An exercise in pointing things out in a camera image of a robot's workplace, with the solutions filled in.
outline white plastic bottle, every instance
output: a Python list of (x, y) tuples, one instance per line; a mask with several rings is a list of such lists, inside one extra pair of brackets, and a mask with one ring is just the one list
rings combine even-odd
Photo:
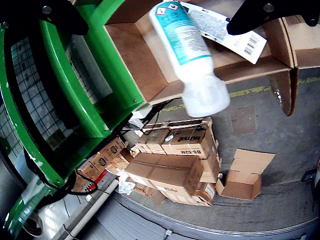
[(149, 17), (178, 78), (184, 82), (182, 100), (191, 117), (218, 113), (230, 104), (224, 81), (214, 74), (214, 61), (199, 31), (178, 1), (154, 6)]

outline bottle cap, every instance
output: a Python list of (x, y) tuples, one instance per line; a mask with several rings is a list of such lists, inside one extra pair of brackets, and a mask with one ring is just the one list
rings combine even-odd
[(188, 115), (195, 118), (216, 114), (230, 104), (226, 83), (215, 75), (185, 83), (182, 100)]

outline barcode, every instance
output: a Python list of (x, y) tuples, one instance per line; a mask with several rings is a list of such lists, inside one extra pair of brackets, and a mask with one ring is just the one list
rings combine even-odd
[(251, 35), (249, 42), (247, 43), (244, 49), (244, 52), (251, 56), (256, 50), (258, 43), (259, 43), (259, 39), (256, 36)]

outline barcode label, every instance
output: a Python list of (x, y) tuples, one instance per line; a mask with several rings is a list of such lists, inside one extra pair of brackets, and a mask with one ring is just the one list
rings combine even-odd
[(266, 39), (254, 31), (229, 35), (226, 16), (186, 2), (181, 2), (181, 5), (185, 7), (203, 37), (225, 46), (253, 64), (257, 63), (267, 43)]
[(251, 35), (249, 42), (246, 44), (244, 52), (251, 56), (254, 53), (254, 51), (256, 50), (258, 43), (259, 43), (259, 39), (255, 36)]

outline grid mesh panel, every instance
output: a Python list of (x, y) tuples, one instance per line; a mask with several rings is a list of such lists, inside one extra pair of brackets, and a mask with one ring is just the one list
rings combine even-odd
[(0, 137), (7, 140), (10, 146), (8, 157), (13, 165), (16, 165), (16, 158), (23, 152), (23, 145), (14, 130), (14, 126), (12, 125), (4, 103), (0, 106)]
[(25, 38), (11, 47), (12, 62), (16, 80), (33, 122), (44, 140), (61, 131), (65, 138), (74, 131), (67, 129), (59, 119), (39, 77), (30, 48), (29, 39)]

